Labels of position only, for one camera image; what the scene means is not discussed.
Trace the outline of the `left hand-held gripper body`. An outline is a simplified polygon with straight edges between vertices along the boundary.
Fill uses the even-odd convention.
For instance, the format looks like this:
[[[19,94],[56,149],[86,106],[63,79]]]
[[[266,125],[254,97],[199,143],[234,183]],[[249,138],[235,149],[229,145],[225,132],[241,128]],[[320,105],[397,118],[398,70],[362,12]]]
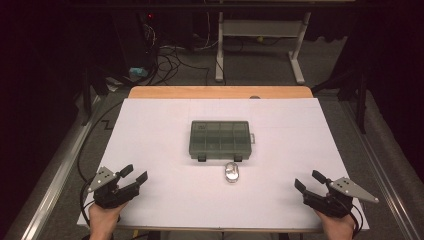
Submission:
[[[87,192],[93,194],[94,202],[104,209],[113,209],[139,195],[140,186],[136,181],[120,188],[119,172],[112,172],[105,166],[99,168]]]

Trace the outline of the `grey transparent compartment box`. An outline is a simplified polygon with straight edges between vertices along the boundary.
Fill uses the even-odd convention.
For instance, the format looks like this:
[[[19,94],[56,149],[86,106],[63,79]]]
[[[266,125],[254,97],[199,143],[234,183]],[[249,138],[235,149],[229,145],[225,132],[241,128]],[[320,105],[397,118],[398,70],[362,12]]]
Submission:
[[[203,121],[191,123],[189,154],[198,162],[228,159],[248,160],[252,135],[248,121]]]

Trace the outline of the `person's right hand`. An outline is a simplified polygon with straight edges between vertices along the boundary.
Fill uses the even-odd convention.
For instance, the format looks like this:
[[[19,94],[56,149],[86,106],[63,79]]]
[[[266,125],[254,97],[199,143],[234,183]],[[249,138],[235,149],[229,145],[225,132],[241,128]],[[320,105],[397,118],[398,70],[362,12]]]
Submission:
[[[328,240],[353,240],[356,224],[351,216],[333,218],[319,211],[315,211],[315,213],[321,220],[323,231]]]

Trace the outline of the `black metal stand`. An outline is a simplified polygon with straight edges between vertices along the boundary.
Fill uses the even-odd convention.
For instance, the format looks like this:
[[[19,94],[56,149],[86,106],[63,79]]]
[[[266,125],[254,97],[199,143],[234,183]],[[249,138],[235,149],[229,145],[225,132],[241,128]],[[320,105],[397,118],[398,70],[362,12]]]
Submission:
[[[330,77],[328,80],[314,86],[311,91],[313,94],[324,89],[338,88],[337,98],[340,101],[356,101],[355,123],[362,134],[365,130],[365,110],[366,110],[366,92],[367,76],[359,67],[351,67],[342,73]]]
[[[115,74],[99,65],[88,65],[82,72],[82,99],[83,99],[83,122],[86,126],[93,115],[93,101],[91,90],[94,90],[98,96],[107,96],[109,88],[107,78],[111,77],[118,83],[126,87],[134,87],[135,84],[125,78]]]

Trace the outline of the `white metal desk frame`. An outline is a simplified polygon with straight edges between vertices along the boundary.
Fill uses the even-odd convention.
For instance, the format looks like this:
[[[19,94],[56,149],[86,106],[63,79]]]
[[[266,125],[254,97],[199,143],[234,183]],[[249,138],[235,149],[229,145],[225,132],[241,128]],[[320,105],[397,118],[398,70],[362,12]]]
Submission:
[[[274,21],[274,20],[225,20],[224,14],[218,18],[218,42],[215,63],[215,80],[224,80],[224,51],[225,36],[233,37],[270,37],[295,38],[296,45],[287,53],[296,82],[305,84],[305,79],[298,61],[298,55],[309,26],[310,12],[306,12],[302,20]]]

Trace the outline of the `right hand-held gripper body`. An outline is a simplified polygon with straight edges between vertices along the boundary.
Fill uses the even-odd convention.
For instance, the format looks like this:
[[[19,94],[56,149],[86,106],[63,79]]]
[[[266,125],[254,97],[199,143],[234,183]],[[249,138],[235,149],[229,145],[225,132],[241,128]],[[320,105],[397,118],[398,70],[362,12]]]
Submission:
[[[303,203],[329,217],[343,218],[352,213],[353,199],[378,203],[379,199],[357,185],[351,179],[342,177],[335,181],[322,180],[327,186],[328,193],[325,196],[318,195],[302,186]]]

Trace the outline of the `aluminium rail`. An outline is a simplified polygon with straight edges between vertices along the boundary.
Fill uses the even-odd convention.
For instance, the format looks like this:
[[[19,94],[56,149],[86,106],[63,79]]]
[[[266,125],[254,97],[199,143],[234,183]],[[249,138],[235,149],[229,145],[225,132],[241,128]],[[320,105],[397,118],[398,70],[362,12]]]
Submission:
[[[52,160],[36,182],[29,199],[12,223],[5,240],[37,240],[51,216],[73,165],[82,148],[83,141],[93,125],[105,101],[104,97],[95,96],[91,102],[92,115],[85,121],[82,98],[76,101],[80,112],[53,155]]]
[[[383,169],[380,159],[372,148],[368,136],[362,133],[359,129],[356,123],[355,113],[351,105],[348,102],[341,102],[340,105],[353,125],[356,135],[360,139],[360,142],[366,152],[371,171],[376,178],[376,181],[382,191],[382,195],[384,196],[384,200],[396,220],[405,240],[424,240],[424,236],[419,234],[417,226],[412,221],[410,214],[405,208],[405,204],[402,202],[400,195],[395,190],[389,176]]]

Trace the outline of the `black computer tower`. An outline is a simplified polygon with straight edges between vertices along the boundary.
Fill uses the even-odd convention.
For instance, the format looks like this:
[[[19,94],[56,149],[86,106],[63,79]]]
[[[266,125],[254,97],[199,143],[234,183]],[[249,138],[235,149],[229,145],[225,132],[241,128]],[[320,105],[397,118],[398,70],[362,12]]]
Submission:
[[[154,66],[154,50],[148,46],[143,22],[137,12],[113,13],[121,50],[128,69],[151,69]]]

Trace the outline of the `small blue packet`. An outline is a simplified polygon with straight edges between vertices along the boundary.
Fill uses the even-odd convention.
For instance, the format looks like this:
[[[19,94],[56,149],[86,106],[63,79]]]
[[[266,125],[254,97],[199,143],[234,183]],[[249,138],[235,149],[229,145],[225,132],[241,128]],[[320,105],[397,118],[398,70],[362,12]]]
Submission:
[[[144,68],[132,67],[129,69],[129,74],[134,77],[142,78],[148,76],[148,71]]]

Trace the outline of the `person's left hand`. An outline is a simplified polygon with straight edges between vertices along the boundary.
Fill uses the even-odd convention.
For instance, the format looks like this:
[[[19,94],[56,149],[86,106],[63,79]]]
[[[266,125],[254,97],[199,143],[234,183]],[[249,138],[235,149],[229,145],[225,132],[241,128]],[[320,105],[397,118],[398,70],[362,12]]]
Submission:
[[[111,240],[121,211],[126,203],[113,209],[104,209],[97,204],[89,207],[90,237],[89,240]]]

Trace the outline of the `white board sheet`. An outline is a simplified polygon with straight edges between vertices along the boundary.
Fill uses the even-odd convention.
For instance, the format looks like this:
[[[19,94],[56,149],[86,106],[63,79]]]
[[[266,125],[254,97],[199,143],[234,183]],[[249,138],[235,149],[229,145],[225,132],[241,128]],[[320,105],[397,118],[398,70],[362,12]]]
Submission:
[[[189,155],[194,120],[246,120],[255,142],[240,177],[230,183],[225,163]],[[320,221],[294,182],[318,194],[312,177],[338,179],[347,171],[319,101],[308,99],[127,99],[102,165],[148,180],[121,214],[120,226],[161,230],[317,232]]]

